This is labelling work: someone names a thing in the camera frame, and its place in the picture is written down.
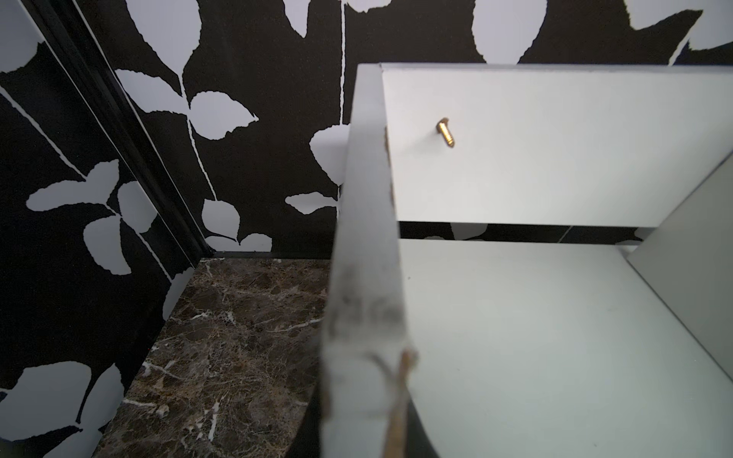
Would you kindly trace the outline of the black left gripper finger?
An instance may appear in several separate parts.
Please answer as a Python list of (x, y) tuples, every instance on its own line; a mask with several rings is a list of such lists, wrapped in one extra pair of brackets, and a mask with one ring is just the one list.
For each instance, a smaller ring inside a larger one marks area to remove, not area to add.
[(405, 458), (439, 458), (440, 455), (433, 446), (410, 396), (407, 398), (402, 420), (404, 423), (403, 456)]

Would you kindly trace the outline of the white wooden bookshelf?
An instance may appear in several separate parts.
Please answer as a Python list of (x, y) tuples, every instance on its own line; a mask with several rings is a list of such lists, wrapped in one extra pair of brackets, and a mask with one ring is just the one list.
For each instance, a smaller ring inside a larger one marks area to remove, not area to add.
[(324, 457), (731, 456), (731, 68), (360, 66), (321, 342)]

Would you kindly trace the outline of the brass screw in back panel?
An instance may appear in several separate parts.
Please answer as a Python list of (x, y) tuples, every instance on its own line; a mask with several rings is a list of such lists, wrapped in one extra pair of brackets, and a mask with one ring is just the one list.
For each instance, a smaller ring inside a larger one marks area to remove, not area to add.
[(455, 139), (449, 128), (450, 120), (448, 118), (441, 118), (436, 124), (436, 131), (443, 137), (446, 145), (450, 148), (454, 148)]

